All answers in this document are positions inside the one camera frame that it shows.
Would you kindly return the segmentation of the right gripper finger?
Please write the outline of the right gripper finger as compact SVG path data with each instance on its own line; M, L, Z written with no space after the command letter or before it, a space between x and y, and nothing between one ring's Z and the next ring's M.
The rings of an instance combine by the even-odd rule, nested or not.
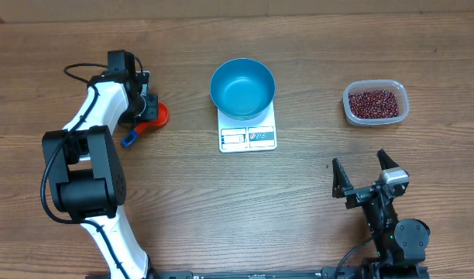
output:
M391 157L385 152L384 149L378 150L376 155L380 162L381 169L383 171L391 169L391 168L399 167L399 164L397 164L394 160L392 160Z
M349 180L345 169L339 162L338 158L332 160L333 170L333 185L332 185L332 197L333 198L344 198L347 191L351 191L354 187Z

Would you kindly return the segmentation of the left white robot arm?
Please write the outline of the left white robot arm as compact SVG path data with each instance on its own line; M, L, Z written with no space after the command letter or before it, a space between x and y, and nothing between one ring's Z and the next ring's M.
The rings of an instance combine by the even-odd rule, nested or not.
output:
M112 135L160 116L149 93L150 73L126 50L108 52L103 71L85 81L87 97L73 119L42 138L44 212L58 223L78 224L96 242L110 278L156 278L125 213L126 180Z

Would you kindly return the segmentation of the orange measuring scoop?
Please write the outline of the orange measuring scoop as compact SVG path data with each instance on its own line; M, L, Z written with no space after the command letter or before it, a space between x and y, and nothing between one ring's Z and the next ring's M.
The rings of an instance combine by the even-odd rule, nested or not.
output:
M130 147L134 144L139 136L148 128L160 129L163 128L169 121L170 113L165 104L162 102L158 103L158 116L156 119L149 120L148 122L141 122L136 124L130 132L122 139L121 146L123 148Z

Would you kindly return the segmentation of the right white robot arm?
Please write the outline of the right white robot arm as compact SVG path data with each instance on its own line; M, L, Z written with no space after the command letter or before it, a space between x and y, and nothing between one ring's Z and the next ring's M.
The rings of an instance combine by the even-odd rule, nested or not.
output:
M377 151L381 173L371 185L354 188L337 158L332 160L332 196L345 198L347 209L360 207L370 237L352 248L334 268L333 278L428 278L425 250L431 230L419 219L398 219L393 200L408 188L410 175L384 150ZM358 267L345 263L360 248L373 242L377 256L366 258Z

